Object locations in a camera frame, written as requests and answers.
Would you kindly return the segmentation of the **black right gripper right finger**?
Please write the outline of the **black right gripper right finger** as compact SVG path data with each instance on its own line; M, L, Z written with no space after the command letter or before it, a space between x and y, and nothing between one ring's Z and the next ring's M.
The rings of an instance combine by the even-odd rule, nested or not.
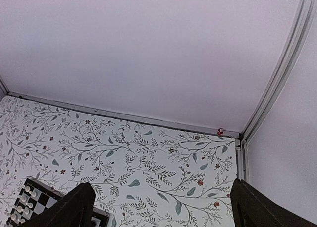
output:
M277 205L244 180L234 180L230 200L236 227L316 226L316 224Z

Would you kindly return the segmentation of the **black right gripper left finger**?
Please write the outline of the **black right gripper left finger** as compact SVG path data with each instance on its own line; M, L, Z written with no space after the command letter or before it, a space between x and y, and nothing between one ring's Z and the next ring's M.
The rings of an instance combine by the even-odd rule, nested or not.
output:
M20 226L90 227L95 197L89 183L79 184L50 208Z

